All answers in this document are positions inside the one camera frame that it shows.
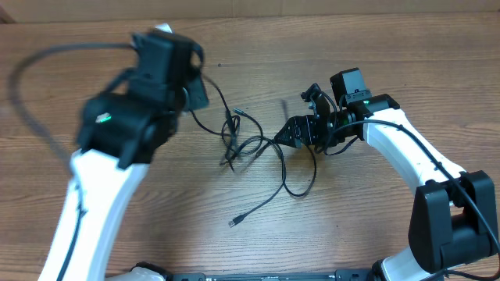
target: wooden surface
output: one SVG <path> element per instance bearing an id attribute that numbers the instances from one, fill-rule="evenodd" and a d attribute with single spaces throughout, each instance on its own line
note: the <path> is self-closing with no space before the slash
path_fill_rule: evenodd
<path id="1" fill-rule="evenodd" d="M 500 0 L 0 0 L 17 23 L 314 16 L 398 12 L 496 12 Z"/>
<path id="2" fill-rule="evenodd" d="M 5 96 L 12 66 L 53 44 L 129 41 L 159 21 L 1 25 L 0 279 L 38 277 L 69 179 L 63 164 L 20 122 Z M 173 29 L 205 49 L 205 73 L 230 107 L 244 109 L 273 137 L 288 115 L 309 112 L 299 94 L 312 83 L 358 66 L 375 94 L 390 94 L 439 151 L 500 186 L 500 17 L 498 13 L 315 16 L 247 20 L 173 20 Z M 73 52 L 30 69 L 22 84 L 28 108 L 74 150 L 84 102 L 133 63 L 127 51 Z M 223 106 L 213 89 L 198 112 L 218 130 Z M 243 123 L 242 136 L 255 127 Z M 413 197 L 366 143 L 318 156 L 311 194 L 281 192 L 232 229 L 227 222 L 268 198 L 280 182 L 271 150 L 238 173 L 219 167 L 223 145 L 190 116 L 156 152 L 150 173 L 124 216 L 108 274 L 152 261 L 173 272 L 324 272 L 366 268 L 407 244 Z M 291 189 L 312 175 L 307 150 L 284 148 Z M 497 201 L 500 190 L 497 188 Z M 492 274 L 497 258 L 466 268 Z"/>

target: cable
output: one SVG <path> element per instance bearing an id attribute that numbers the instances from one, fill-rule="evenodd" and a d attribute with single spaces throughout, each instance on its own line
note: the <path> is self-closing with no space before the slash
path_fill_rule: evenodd
<path id="1" fill-rule="evenodd" d="M 423 151 L 423 153 L 430 159 L 433 164 L 436 165 L 436 168 L 439 169 L 439 171 L 445 175 L 450 182 L 453 184 L 453 186 L 460 192 L 460 194 L 466 199 L 467 204 L 473 209 L 474 214 L 479 218 L 483 226 L 486 228 L 488 236 L 490 239 L 493 241 L 493 244 L 495 246 L 495 249 L 498 254 L 499 258 L 499 266 L 498 266 L 498 271 L 493 275 L 489 277 L 481 277 L 481 276 L 475 276 L 469 273 L 465 272 L 460 272 L 456 270 L 449 270 L 449 269 L 444 269 L 441 272 L 439 272 L 439 275 L 457 275 L 457 276 L 462 276 L 466 277 L 468 279 L 472 280 L 496 280 L 500 278 L 500 244 L 498 243 L 497 237 L 495 237 L 495 233 L 489 226 L 488 222 L 486 222 L 486 219 L 484 218 L 483 214 L 480 212 L 480 210 L 477 208 L 476 204 L 474 203 L 473 199 L 468 195 L 468 193 L 465 191 L 465 189 L 460 186 L 460 183 L 458 182 L 457 179 L 455 179 L 444 167 L 443 165 L 430 153 L 430 151 L 427 149 L 427 147 L 419 140 L 418 137 L 416 137 L 412 132 L 410 132 L 408 129 L 406 129 L 403 125 L 398 125 L 395 123 L 391 123 L 388 121 L 382 121 L 382 120 L 371 120 L 371 119 L 365 119 L 361 121 L 356 121 L 353 123 L 346 124 L 344 126 L 341 126 L 337 128 L 336 130 L 332 131 L 332 134 L 335 134 L 341 130 L 344 130 L 347 127 L 350 126 L 358 126 L 361 124 L 366 124 L 366 123 L 375 123 L 375 124 L 380 124 L 380 125 L 385 125 L 385 126 L 392 126 L 394 128 L 397 128 L 398 130 L 401 130 L 402 132 L 406 133 L 408 137 L 410 137 L 416 145 L 419 146 L 419 148 Z"/>
<path id="2" fill-rule="evenodd" d="M 95 49 L 133 49 L 130 44 L 122 43 L 81 43 L 81 44 L 63 44 L 50 48 L 46 48 L 33 55 L 28 56 L 19 62 L 14 70 L 9 74 L 7 83 L 7 93 L 9 96 L 9 101 L 13 108 L 16 110 L 17 115 L 24 121 L 24 123 L 31 129 L 31 131 L 41 137 L 54 152 L 54 154 L 61 159 L 62 162 L 66 164 L 66 168 L 71 175 L 74 176 L 74 172 L 70 167 L 70 154 L 63 148 L 63 146 L 50 134 L 48 129 L 26 108 L 24 105 L 21 94 L 20 94 L 20 81 L 24 71 L 35 64 L 36 62 L 60 52 L 76 51 L 76 50 L 95 50 Z M 75 230 L 73 233 L 73 238 L 71 239 L 70 247 L 64 258 L 64 262 L 59 271 L 57 281 L 61 281 L 64 278 L 67 267 L 70 263 L 71 256 L 73 255 L 73 250 L 77 242 L 78 233 L 80 232 L 81 220 L 84 217 L 86 210 L 84 209 L 84 194 L 81 185 L 77 183 L 75 185 L 75 190 L 78 192 L 78 216 L 77 223 L 75 225 Z"/>
<path id="3" fill-rule="evenodd" d="M 285 188 L 285 190 L 292 196 L 292 197 L 304 197 L 304 196 L 307 196 L 307 194 L 311 191 L 311 188 L 313 187 L 313 184 L 316 180 L 316 174 L 317 174 L 317 164 L 316 164 L 316 157 L 313 153 L 313 150 L 306 145 L 307 149 L 309 150 L 309 153 L 311 154 L 312 156 L 312 161 L 314 163 L 314 173 L 313 173 L 313 176 L 312 176 L 312 179 L 311 179 L 311 183 L 308 185 L 308 187 L 305 189 L 304 192 L 300 193 L 300 194 L 296 194 L 294 193 L 293 191 L 291 191 L 287 184 L 286 184 L 286 179 L 287 179 L 287 170 L 286 170 L 286 165 L 285 165 L 285 162 L 284 162 L 284 154 L 283 154 L 283 151 L 281 150 L 281 147 L 279 144 L 277 144 L 274 140 L 271 140 L 267 137 L 264 137 L 264 132 L 263 132 L 263 129 L 262 127 L 260 126 L 259 122 L 257 122 L 256 119 L 254 119 L 253 117 L 251 117 L 250 115 L 246 114 L 245 112 L 243 112 L 241 109 L 239 108 L 235 108 L 234 109 L 234 112 L 237 114 L 236 116 L 231 116 L 230 113 L 228 114 L 228 106 L 227 106 L 227 103 L 226 103 L 226 100 L 222 94 L 222 91 L 220 90 L 219 86 L 217 86 L 217 84 L 212 80 L 210 79 L 209 77 L 207 77 L 206 75 L 202 74 L 203 76 L 203 79 L 207 80 L 210 84 L 212 84 L 215 89 L 219 92 L 219 95 L 223 101 L 223 104 L 224 104 L 224 107 L 226 108 L 226 122 L 224 122 L 223 126 L 222 126 L 222 130 L 221 130 L 221 133 L 217 133 L 215 132 L 214 130 L 211 130 L 209 128 L 207 128 L 206 126 L 204 126 L 198 119 L 198 117 L 191 111 L 191 114 L 193 115 L 193 119 L 195 120 L 195 122 L 205 131 L 207 131 L 208 133 L 211 133 L 211 134 L 214 134 L 214 135 L 217 135 L 217 136 L 220 136 L 222 137 L 222 141 L 224 143 L 224 145 L 227 147 L 227 152 L 228 151 L 232 151 L 233 154 L 230 156 L 230 157 L 227 157 L 227 154 L 225 155 L 225 159 L 226 161 L 224 162 L 221 162 L 220 164 L 221 165 L 224 165 L 224 164 L 229 164 L 230 167 L 233 169 L 232 167 L 232 161 L 236 159 L 236 157 L 240 157 L 240 156 L 247 156 L 247 155 L 252 155 L 252 154 L 255 154 L 255 159 L 257 159 L 269 146 L 272 146 L 274 148 L 274 151 L 276 152 L 278 158 L 281 160 L 281 176 L 282 176 L 282 182 L 281 182 L 281 185 L 278 187 L 278 189 L 269 197 L 267 198 L 264 202 L 260 203 L 259 205 L 255 206 L 254 208 L 252 208 L 250 211 L 242 214 L 242 215 L 239 215 L 237 216 L 236 218 L 232 219 L 230 222 L 229 222 L 229 226 L 230 227 L 233 227 L 233 226 L 236 226 L 238 223 L 242 222 L 243 219 L 245 219 L 248 215 L 250 215 L 251 213 L 255 212 L 256 210 L 258 210 L 259 208 L 261 208 L 262 206 L 266 205 L 267 203 L 269 203 L 270 201 L 272 201 L 276 195 L 278 193 L 280 193 L 281 189 L 283 189 L 283 187 Z M 241 143 L 239 146 L 236 146 L 236 141 L 233 142 L 232 140 L 236 140 L 236 138 L 238 137 L 238 133 L 239 133 L 239 128 L 240 128 L 240 118 L 239 116 L 244 116 L 248 119 L 250 119 L 258 128 L 259 128 L 259 135 L 258 136 L 254 136 L 254 137 L 250 137 L 248 138 L 247 140 L 243 141 L 243 143 Z M 228 120 L 232 120 L 233 123 L 236 123 L 236 125 L 234 125 L 234 128 L 235 128 L 235 134 L 227 134 L 227 133 L 224 133 L 225 131 L 225 128 L 226 126 L 230 126 Z M 230 143 L 227 143 L 225 137 L 231 137 L 231 142 Z M 244 149 L 249 146 L 250 144 L 252 143 L 255 143 L 256 141 L 258 141 L 259 143 L 257 144 L 257 146 L 255 146 L 254 148 L 248 150 L 248 151 L 244 151 Z"/>

